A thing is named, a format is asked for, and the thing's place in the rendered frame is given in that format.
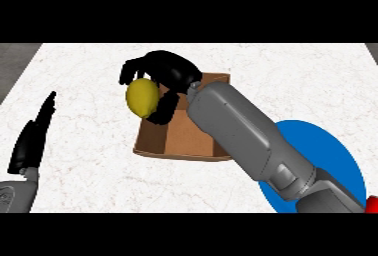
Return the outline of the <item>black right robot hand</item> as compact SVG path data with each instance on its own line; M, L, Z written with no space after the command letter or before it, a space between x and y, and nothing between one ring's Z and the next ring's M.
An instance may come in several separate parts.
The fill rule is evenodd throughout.
M146 118L151 123L166 125L174 115L179 94L188 94L191 84L203 80L203 72L180 55L157 50L148 52L143 57L126 61L118 83L129 85L133 78L142 78L145 74L151 76L157 85L164 85L169 89L160 99L157 111Z

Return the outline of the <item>blue plate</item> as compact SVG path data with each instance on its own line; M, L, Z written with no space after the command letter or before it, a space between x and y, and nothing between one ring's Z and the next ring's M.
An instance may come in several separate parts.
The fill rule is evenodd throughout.
M313 165L328 171L363 205L366 190L362 174L356 161L341 142L321 127L304 121L288 120L273 123L293 147ZM300 213L296 209L296 203L279 197L266 182L257 182L275 210Z

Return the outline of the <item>brown cardboard box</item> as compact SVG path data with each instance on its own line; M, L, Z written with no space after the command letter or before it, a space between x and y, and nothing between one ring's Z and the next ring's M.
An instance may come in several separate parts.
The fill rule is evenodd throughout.
M213 137L188 117L186 95L179 94L174 115L167 125L142 120L133 153L154 158L189 161L229 161L232 157Z

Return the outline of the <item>red object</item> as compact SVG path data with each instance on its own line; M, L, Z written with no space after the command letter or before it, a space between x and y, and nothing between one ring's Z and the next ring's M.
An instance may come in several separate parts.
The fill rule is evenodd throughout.
M368 198L365 212L378 213L378 197L377 196L371 196Z

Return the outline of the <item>yellow lemon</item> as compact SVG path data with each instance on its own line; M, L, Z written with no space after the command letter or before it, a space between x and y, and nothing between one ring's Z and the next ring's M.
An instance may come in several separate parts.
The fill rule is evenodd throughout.
M141 118L148 118L157 111L160 101L160 89L155 82L146 78L136 79L129 85L126 100L132 112Z

